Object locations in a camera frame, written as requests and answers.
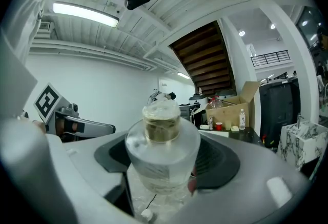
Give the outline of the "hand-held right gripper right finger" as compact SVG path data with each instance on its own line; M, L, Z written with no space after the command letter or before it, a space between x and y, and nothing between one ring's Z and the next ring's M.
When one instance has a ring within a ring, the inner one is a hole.
M310 186L258 137L203 132L194 194L169 223L282 223Z

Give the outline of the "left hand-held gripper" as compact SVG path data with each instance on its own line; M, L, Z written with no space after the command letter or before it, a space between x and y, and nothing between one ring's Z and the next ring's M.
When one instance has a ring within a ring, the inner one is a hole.
M47 84L34 102L47 134L56 135L56 120L66 119L77 123L75 133L65 132L61 139L96 138L114 134L116 127L79 118L77 104L66 100L51 84Z

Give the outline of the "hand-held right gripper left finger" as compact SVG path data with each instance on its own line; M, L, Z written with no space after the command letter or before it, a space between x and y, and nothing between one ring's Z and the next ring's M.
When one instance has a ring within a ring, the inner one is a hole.
M134 223L81 176L57 136L28 120L1 120L1 162L47 223Z

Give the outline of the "person's left hand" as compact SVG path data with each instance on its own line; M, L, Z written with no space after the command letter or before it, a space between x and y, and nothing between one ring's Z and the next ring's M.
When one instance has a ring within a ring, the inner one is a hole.
M56 120L56 135L60 136L65 132L75 133L77 131L77 123L66 119Z

